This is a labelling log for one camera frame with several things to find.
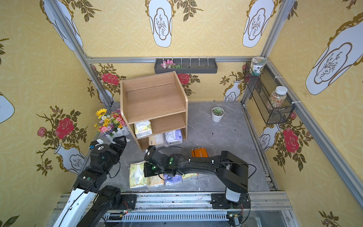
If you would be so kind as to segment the lavender tissue pack bottom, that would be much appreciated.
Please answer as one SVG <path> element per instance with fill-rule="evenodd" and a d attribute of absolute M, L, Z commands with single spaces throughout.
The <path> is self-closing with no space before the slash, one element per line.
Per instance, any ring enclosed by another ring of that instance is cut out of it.
<path fill-rule="evenodd" d="M 168 146 L 181 144 L 183 141 L 181 129 L 166 132 L 164 135 Z"/>

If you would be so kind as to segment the yellow green tissue pack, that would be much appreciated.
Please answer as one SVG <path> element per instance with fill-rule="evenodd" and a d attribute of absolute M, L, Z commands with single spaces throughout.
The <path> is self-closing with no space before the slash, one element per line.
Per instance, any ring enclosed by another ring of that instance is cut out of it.
<path fill-rule="evenodd" d="M 182 175 L 182 181 L 183 182 L 186 182 L 186 181 L 189 181 L 189 180 L 193 180 L 193 179 L 197 179 L 198 178 L 198 174 L 185 174 L 185 175 Z"/>

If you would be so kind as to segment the pale yellow tissue pack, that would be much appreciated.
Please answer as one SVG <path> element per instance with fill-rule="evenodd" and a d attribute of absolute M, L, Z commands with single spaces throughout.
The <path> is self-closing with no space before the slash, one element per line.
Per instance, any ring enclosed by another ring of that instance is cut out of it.
<path fill-rule="evenodd" d="M 147 185 L 147 180 L 144 176 L 144 165 L 145 161 L 130 165 L 130 189 L 145 187 Z"/>

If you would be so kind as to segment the white green tissue pack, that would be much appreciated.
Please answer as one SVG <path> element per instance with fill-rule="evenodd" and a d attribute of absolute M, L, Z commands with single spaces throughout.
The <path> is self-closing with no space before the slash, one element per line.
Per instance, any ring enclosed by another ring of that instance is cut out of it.
<path fill-rule="evenodd" d="M 147 137 L 152 135 L 151 122 L 149 120 L 134 124 L 134 132 L 137 138 Z"/>

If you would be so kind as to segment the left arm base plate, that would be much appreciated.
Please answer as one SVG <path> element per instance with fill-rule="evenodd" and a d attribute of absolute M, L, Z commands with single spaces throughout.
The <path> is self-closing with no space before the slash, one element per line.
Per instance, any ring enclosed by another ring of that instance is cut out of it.
<path fill-rule="evenodd" d="M 136 194 L 120 194 L 116 196 L 113 210 L 134 210 L 136 206 Z"/>

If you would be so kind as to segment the beige tissue pack bottom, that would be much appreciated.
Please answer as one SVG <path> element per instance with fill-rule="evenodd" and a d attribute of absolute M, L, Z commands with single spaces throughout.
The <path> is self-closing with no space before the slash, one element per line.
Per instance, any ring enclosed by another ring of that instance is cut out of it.
<path fill-rule="evenodd" d="M 155 146 L 156 148 L 164 147 L 164 134 L 156 134 L 148 137 L 149 146 Z"/>

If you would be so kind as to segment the beige orange tissue pack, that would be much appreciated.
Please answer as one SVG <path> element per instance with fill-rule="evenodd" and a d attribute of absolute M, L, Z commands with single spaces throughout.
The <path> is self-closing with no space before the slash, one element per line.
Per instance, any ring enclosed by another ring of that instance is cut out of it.
<path fill-rule="evenodd" d="M 160 187 L 164 186 L 164 180 L 159 176 L 147 177 L 147 187 Z"/>

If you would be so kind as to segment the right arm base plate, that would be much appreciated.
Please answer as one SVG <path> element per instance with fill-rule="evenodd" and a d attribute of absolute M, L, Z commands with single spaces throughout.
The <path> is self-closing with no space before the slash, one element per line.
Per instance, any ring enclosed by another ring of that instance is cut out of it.
<path fill-rule="evenodd" d="M 229 201 L 225 194 L 211 194 L 213 209 L 249 209 L 251 207 L 250 199 L 247 194 L 241 194 L 238 202 Z"/>

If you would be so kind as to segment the purple tissue pack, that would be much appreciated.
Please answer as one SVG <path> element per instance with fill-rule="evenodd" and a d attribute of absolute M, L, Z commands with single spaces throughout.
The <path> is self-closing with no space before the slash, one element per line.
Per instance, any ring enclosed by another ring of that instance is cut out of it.
<path fill-rule="evenodd" d="M 163 177 L 164 177 L 165 186 L 173 186 L 182 183 L 182 177 L 180 175 L 175 175 L 175 176 L 163 175 Z"/>

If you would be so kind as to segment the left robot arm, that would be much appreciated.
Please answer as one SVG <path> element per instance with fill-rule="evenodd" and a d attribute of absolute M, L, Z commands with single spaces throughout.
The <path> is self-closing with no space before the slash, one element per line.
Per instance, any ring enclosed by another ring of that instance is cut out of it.
<path fill-rule="evenodd" d="M 115 137 L 111 144 L 91 142 L 90 165 L 77 176 L 55 227 L 95 227 L 108 210 L 123 205 L 119 188 L 101 186 L 113 166 L 120 161 L 126 145 L 125 136 Z"/>

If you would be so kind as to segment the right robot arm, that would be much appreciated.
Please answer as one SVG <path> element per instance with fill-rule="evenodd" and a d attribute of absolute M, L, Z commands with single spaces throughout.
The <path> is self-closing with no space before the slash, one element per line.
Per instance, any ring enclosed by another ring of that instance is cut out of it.
<path fill-rule="evenodd" d="M 145 151 L 144 176 L 166 174 L 170 177 L 186 174 L 215 175 L 226 186 L 226 200 L 238 203 L 248 193 L 249 164 L 229 151 L 212 157 L 191 157 L 183 154 L 166 155 L 155 146 Z"/>

